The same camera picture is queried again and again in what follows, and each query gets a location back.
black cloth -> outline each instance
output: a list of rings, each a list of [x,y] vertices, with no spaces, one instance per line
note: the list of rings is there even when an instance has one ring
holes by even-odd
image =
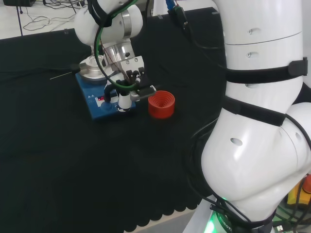
[[[187,12],[211,46],[222,44],[213,11]],[[170,119],[152,119],[144,100],[130,116],[92,121],[75,77],[41,69],[90,55],[74,30],[0,41],[0,232],[122,233],[196,208],[181,152],[219,113],[225,74],[167,16],[149,19],[133,48],[155,86],[174,94]]]
[[[283,113],[245,103],[228,96],[224,98],[223,108],[233,114],[275,126],[281,126],[286,118]]]

metal rod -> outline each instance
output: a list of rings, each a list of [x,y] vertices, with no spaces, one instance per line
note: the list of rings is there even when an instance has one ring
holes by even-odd
[[[50,80],[52,80],[52,79],[56,79],[56,78],[58,78],[58,77],[61,77],[61,76],[64,76],[64,75],[66,75],[66,74],[61,74],[61,75],[58,75],[58,76],[56,76],[56,77],[54,77],[54,78],[51,78]]]
[[[20,28],[20,34],[23,36],[23,31],[21,29],[21,23],[20,23],[20,18],[19,18],[19,12],[18,12],[18,6],[16,5],[16,11],[17,11],[17,16],[18,16],[18,21],[19,21],[19,28]]]

yellow object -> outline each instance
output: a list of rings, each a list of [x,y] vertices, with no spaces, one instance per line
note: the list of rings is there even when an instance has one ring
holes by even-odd
[[[300,185],[300,182],[289,192],[287,204],[289,205],[296,204],[299,185]],[[300,197],[299,197],[299,204],[308,205],[310,197],[311,197],[311,194],[308,194],[305,191],[303,191],[303,189],[301,189]]]

green light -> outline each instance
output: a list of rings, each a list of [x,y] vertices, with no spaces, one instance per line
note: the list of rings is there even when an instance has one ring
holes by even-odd
[[[204,233],[213,233],[214,229],[215,229],[214,223],[212,220],[210,220],[206,225]]]

green cable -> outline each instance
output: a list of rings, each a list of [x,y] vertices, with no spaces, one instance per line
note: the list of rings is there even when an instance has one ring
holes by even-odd
[[[125,6],[124,8],[120,9],[119,11],[115,12],[111,17],[114,18],[115,16],[117,16],[119,13],[125,11],[128,7],[130,7],[131,5],[133,5],[135,2],[137,2],[138,0],[134,0],[131,4]],[[100,45],[100,41],[101,41],[101,35],[102,35],[102,32],[103,32],[103,28],[101,28],[100,30],[100,33],[98,34],[97,36],[97,45],[96,45],[96,49],[94,50],[95,52],[95,56],[98,58],[98,48],[99,48],[99,45]],[[111,79],[109,79],[109,81],[111,82],[111,84],[113,84],[114,86],[118,87],[119,89],[121,90],[125,90],[125,91],[133,91],[137,88],[137,85],[136,84],[133,84],[133,85],[130,85],[130,86],[123,86],[123,85],[120,85],[114,81],[112,81]]]

